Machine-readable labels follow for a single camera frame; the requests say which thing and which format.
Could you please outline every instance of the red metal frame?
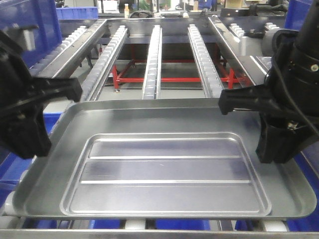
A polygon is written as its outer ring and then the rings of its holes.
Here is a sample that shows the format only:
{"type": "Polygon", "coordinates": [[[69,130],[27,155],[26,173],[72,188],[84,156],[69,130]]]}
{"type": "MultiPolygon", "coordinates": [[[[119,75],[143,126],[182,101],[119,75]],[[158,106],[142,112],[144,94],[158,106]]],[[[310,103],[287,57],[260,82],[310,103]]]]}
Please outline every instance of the red metal frame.
{"type": "Polygon", "coordinates": [[[239,83],[239,79],[235,76],[234,70],[232,68],[230,68],[229,73],[226,71],[225,67],[227,61],[225,59],[221,59],[220,50],[217,44],[215,44],[213,62],[218,68],[219,72],[223,75],[220,80],[222,82],[227,82],[229,89],[233,88],[234,83],[239,83]]]}
{"type": "MultiPolygon", "coordinates": [[[[126,67],[118,74],[116,65],[113,66],[113,83],[114,88],[117,90],[119,88],[119,83],[137,83],[143,82],[144,78],[140,77],[124,77],[127,71],[130,69],[131,66],[134,66],[136,63],[146,63],[146,60],[136,60],[135,59],[135,50],[134,45],[131,45],[131,56],[132,60],[126,65],[126,67]]],[[[193,63],[194,60],[163,60],[163,63],[193,63]]],[[[221,77],[222,82],[228,83],[228,88],[232,89],[234,83],[239,83],[239,79],[235,76],[235,73],[232,68],[230,68],[229,73],[226,71],[226,63],[225,59],[221,59],[220,51],[215,44],[214,56],[213,56],[214,65],[218,68],[219,73],[223,75],[221,77]]],[[[199,77],[167,77],[162,78],[161,82],[200,82],[199,77]]]]}
{"type": "MultiPolygon", "coordinates": [[[[135,59],[135,49],[134,44],[131,44],[131,57],[132,60],[126,65],[126,67],[119,74],[117,73],[116,65],[113,66],[112,74],[113,74],[113,84],[114,89],[117,90],[119,88],[119,83],[136,83],[143,82],[144,78],[138,77],[124,77],[127,71],[131,66],[134,66],[135,63],[146,63],[146,60],[136,60],[135,59]]],[[[193,63],[194,60],[163,60],[163,63],[193,63]]],[[[161,82],[200,82],[199,77],[166,77],[162,78],[161,82]]]]}

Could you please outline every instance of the roller conveyor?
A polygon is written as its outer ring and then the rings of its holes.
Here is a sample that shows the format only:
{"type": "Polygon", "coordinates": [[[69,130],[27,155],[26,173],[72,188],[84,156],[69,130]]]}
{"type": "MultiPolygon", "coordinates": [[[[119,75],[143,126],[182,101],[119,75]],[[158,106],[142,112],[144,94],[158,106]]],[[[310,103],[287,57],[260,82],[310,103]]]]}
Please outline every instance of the roller conveyor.
{"type": "Polygon", "coordinates": [[[222,91],[221,81],[199,30],[194,24],[188,28],[188,37],[205,96],[207,98],[218,98],[222,91]]]}
{"type": "Polygon", "coordinates": [[[160,97],[160,71],[162,54],[162,29],[155,25],[152,31],[148,60],[146,64],[142,99],[158,99],[160,97]]]}
{"type": "Polygon", "coordinates": [[[127,36],[128,29],[125,26],[120,26],[83,82],[81,101],[94,101],[98,98],[127,36]]]}

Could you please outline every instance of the stainless steel tray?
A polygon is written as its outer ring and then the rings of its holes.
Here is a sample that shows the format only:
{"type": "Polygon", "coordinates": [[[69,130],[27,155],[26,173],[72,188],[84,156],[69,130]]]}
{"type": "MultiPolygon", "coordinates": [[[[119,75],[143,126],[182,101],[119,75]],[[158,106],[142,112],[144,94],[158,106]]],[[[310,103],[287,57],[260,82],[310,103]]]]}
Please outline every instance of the stainless steel tray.
{"type": "Polygon", "coordinates": [[[69,108],[13,203],[41,218],[293,218],[316,197],[291,160],[260,164],[258,114],[217,101],[86,102],[69,108]]]}
{"type": "Polygon", "coordinates": [[[62,199],[70,216],[265,216],[271,206],[233,133],[97,134],[62,199]]]}

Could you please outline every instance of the black cable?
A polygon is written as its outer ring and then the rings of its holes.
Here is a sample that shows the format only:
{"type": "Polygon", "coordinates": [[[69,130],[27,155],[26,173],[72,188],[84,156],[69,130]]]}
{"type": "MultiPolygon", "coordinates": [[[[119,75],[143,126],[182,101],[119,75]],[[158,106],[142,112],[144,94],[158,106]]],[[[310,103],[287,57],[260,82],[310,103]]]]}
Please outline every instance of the black cable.
{"type": "Polygon", "coordinates": [[[294,99],[291,97],[288,89],[287,89],[287,86],[286,86],[286,83],[285,83],[285,80],[284,80],[284,77],[279,69],[279,66],[275,60],[275,58],[273,57],[272,58],[272,65],[276,71],[276,74],[283,86],[283,90],[284,90],[284,93],[289,101],[289,103],[291,104],[291,106],[295,109],[295,111],[299,114],[299,116],[304,120],[304,122],[308,125],[308,127],[317,135],[317,137],[319,137],[319,131],[318,129],[316,128],[316,126],[307,118],[307,116],[300,110],[300,108],[297,106],[296,102],[294,101],[294,99]]]}

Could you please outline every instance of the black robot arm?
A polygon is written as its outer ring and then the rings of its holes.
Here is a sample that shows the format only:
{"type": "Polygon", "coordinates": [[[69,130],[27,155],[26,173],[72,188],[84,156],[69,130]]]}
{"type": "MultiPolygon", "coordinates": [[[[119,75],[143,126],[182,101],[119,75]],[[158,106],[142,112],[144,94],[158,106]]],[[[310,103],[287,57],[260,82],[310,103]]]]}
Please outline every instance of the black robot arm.
{"type": "Polygon", "coordinates": [[[224,90],[226,115],[234,109],[260,112],[256,153],[263,163],[285,163],[319,140],[319,0],[314,0],[301,30],[280,30],[275,55],[263,85],[224,90]]]}

